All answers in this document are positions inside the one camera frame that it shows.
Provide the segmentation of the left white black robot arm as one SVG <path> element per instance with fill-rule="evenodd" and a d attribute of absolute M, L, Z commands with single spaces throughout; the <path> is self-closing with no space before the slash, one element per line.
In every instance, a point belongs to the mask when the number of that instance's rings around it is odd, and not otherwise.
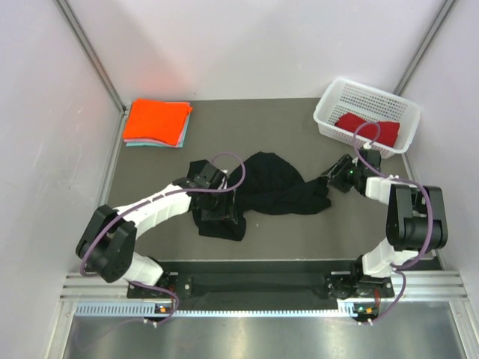
<path fill-rule="evenodd" d="M 193 162 L 185 177 L 130 205 L 99 206 L 76 247 L 81 273 L 92 271 L 106 283 L 142 283 L 153 296 L 169 290 L 169 278 L 157 261 L 135 251 L 147 231 L 188 212 L 207 224 L 237 224 L 236 189 L 227 171 L 208 161 Z"/>

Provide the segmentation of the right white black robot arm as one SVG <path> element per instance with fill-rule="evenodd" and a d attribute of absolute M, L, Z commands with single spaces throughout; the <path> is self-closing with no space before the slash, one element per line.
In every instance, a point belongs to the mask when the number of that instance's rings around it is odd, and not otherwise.
<path fill-rule="evenodd" d="M 360 296 L 381 288 L 396 269 L 405 269 L 420 254 L 443 248 L 448 227 L 442 190 L 415 185 L 398 177 L 384 177 L 377 150 L 360 149 L 359 156 L 342 156 L 322 173 L 328 184 L 343 193 L 360 195 L 387 206 L 385 239 L 351 266 L 350 289 Z"/>

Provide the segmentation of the black t shirt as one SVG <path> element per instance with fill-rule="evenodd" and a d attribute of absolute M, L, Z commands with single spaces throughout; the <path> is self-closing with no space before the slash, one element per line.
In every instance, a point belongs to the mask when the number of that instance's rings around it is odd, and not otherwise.
<path fill-rule="evenodd" d="M 332 206 L 326 178 L 306 182 L 294 166 L 274 153 L 255 153 L 244 165 L 245 179 L 236 190 L 237 222 L 204 221 L 196 209 L 192 217 L 200 236 L 240 242 L 247 230 L 247 212 L 316 215 Z"/>

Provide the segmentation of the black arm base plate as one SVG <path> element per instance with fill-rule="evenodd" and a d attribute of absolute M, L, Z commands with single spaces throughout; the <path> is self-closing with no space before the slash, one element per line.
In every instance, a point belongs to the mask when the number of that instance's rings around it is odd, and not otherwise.
<path fill-rule="evenodd" d="M 324 310 L 338 300 L 394 297 L 391 280 L 360 274 L 353 260 L 169 261 L 161 287 L 181 310 Z"/>

